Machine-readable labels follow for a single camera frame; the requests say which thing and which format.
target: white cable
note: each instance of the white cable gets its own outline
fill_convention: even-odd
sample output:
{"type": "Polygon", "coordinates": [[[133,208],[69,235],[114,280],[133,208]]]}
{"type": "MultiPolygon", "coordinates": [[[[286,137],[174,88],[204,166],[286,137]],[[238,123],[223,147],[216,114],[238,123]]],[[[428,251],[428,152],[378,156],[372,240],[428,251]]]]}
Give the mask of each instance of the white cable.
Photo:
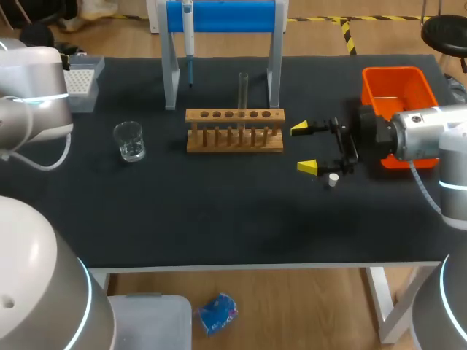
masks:
{"type": "Polygon", "coordinates": [[[37,163],[33,162],[32,160],[26,158],[24,155],[20,155],[19,153],[16,153],[16,152],[11,152],[9,155],[11,155],[12,157],[14,157],[14,158],[16,158],[18,160],[21,160],[22,162],[28,164],[29,166],[32,166],[33,168],[35,168],[37,170],[51,171],[51,170],[54,170],[54,169],[58,168],[59,166],[61,166],[61,164],[65,161],[66,156],[69,153],[71,144],[72,144],[72,135],[69,133],[68,135],[66,135],[65,149],[63,150],[63,153],[62,153],[61,157],[54,164],[52,164],[50,166],[42,166],[40,164],[37,164],[37,163]]]}
{"type": "Polygon", "coordinates": [[[13,157],[13,158],[16,158],[18,160],[21,160],[22,162],[28,164],[29,166],[32,166],[33,168],[35,168],[37,170],[40,170],[40,171],[52,171],[52,170],[58,168],[65,161],[66,157],[68,156],[70,146],[72,144],[72,135],[70,133],[68,135],[66,135],[65,149],[63,150],[63,153],[60,156],[60,158],[54,164],[51,164],[49,166],[43,166],[41,164],[33,162],[32,160],[26,158],[24,155],[20,155],[19,153],[16,152],[16,150],[19,149],[21,146],[23,146],[29,140],[29,137],[31,136],[32,128],[33,128],[33,124],[34,124],[34,119],[33,119],[32,111],[31,111],[31,107],[22,98],[19,98],[19,97],[4,96],[1,99],[2,100],[5,100],[5,99],[18,99],[18,100],[21,100],[23,102],[24,106],[26,107],[26,111],[27,111],[26,112],[26,114],[27,114],[26,118],[27,118],[28,125],[26,127],[26,132],[25,132],[25,136],[24,136],[23,140],[16,147],[14,147],[11,150],[0,150],[0,159],[8,161],[9,157],[13,157]]]}
{"type": "Polygon", "coordinates": [[[412,175],[414,176],[415,182],[418,184],[420,191],[422,191],[423,196],[429,202],[429,204],[431,205],[431,208],[435,209],[435,211],[441,215],[441,209],[439,208],[438,204],[436,204],[435,201],[432,199],[432,197],[430,196],[430,193],[428,193],[428,191],[426,190],[426,187],[423,184],[423,181],[420,178],[420,175],[418,174],[417,168],[415,168],[414,162],[409,162],[409,165],[410,165],[410,171],[412,172],[412,175]]]}

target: pipette stand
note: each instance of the pipette stand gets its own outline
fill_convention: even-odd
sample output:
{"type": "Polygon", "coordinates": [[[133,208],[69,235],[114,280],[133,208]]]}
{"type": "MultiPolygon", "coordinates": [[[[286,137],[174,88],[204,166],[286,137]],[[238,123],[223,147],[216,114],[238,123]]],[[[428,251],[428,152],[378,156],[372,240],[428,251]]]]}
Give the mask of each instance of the pipette stand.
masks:
{"type": "MultiPolygon", "coordinates": [[[[172,34],[183,32],[182,3],[157,0],[157,14],[166,109],[174,110],[177,104],[180,68],[172,34]]],[[[193,15],[195,32],[271,33],[267,67],[269,108],[279,108],[283,28],[286,21],[284,0],[194,1],[193,15]]]]}

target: black table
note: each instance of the black table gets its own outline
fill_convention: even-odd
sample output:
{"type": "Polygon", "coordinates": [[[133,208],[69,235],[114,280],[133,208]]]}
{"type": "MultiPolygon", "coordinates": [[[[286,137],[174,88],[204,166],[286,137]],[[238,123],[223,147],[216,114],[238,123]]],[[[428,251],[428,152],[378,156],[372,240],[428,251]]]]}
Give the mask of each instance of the black table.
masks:
{"type": "MultiPolygon", "coordinates": [[[[187,155],[185,109],[235,108],[240,71],[248,107],[267,107],[266,59],[197,59],[192,89],[181,62],[177,111],[167,112],[159,60],[108,58],[94,113],[74,115],[66,162],[51,173],[0,163],[0,195],[43,213],[89,268],[440,261],[465,233],[441,221],[408,171],[361,165],[327,190],[296,162],[335,158],[334,137],[288,135],[304,119],[344,119],[363,68],[401,65],[424,71],[440,105],[454,103],[433,56],[284,58],[285,153],[187,155]],[[124,120],[143,125],[139,163],[121,162],[113,141],[124,120]]],[[[23,153],[51,163],[62,149],[23,153]]],[[[437,170],[423,177],[438,201],[437,170]]]]}

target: test tube rack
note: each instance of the test tube rack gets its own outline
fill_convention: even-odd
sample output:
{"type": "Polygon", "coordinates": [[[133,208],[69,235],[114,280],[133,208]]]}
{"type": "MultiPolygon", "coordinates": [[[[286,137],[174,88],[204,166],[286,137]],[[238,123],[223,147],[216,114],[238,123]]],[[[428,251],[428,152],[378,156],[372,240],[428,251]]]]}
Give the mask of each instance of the test tube rack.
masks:
{"type": "Polygon", "coordinates": [[[185,120],[191,125],[188,153],[284,151],[281,130],[284,109],[187,109],[185,120]],[[256,128],[253,123],[269,126],[256,128]]]}

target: orange bin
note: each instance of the orange bin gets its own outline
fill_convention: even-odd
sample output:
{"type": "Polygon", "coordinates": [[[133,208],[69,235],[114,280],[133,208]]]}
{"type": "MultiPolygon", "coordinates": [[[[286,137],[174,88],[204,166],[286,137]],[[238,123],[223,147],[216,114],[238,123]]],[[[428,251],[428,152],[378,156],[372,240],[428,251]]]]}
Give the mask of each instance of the orange bin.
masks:
{"type": "MultiPolygon", "coordinates": [[[[390,120],[393,114],[438,106],[423,72],[417,67],[370,67],[363,70],[362,104],[390,120]]],[[[408,168],[393,155],[381,160],[386,168],[408,168]]],[[[437,159],[416,160],[417,168],[432,168],[437,159]]]]}

